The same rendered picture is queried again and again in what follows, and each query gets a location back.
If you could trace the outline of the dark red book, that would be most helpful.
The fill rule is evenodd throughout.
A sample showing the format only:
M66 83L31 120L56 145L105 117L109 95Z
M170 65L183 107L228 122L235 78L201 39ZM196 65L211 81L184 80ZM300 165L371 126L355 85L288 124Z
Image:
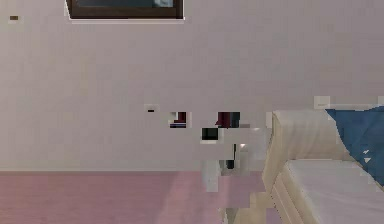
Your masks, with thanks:
M186 112L172 112L173 118L170 122L171 128L186 128L187 127L187 113Z

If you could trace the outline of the small black box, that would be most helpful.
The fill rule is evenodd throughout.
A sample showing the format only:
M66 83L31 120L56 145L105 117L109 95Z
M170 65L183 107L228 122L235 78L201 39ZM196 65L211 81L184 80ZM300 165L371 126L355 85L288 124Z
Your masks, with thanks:
M202 140L203 141L217 141L219 138L219 131L217 128L203 128Z

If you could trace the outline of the dark red and black object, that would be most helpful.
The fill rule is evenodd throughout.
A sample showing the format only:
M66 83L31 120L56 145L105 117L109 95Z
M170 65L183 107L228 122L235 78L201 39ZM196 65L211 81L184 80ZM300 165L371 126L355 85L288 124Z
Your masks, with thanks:
M216 125L219 128L238 128L240 126L240 113L219 112Z

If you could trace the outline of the pale grey bedside table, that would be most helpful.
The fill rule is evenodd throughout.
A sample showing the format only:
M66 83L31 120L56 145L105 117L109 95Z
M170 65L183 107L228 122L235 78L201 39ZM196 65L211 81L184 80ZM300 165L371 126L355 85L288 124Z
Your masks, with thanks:
M217 128L217 141L203 141L201 159L203 186L207 192L218 192L222 176L247 176L260 173L265 164L270 130L240 125L239 128Z

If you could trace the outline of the beige bed with white mattress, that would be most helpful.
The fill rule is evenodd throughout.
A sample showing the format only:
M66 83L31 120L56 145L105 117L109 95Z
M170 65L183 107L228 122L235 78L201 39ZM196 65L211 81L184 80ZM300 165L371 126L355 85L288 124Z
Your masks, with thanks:
M384 224L384 187L350 155L325 111L272 113L262 180L282 224Z

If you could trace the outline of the blue pillow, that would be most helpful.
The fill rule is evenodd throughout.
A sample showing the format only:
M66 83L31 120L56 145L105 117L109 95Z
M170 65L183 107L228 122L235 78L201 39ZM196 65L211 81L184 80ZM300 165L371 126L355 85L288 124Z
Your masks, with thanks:
M384 186L384 106L367 110L327 109L342 143L381 186Z

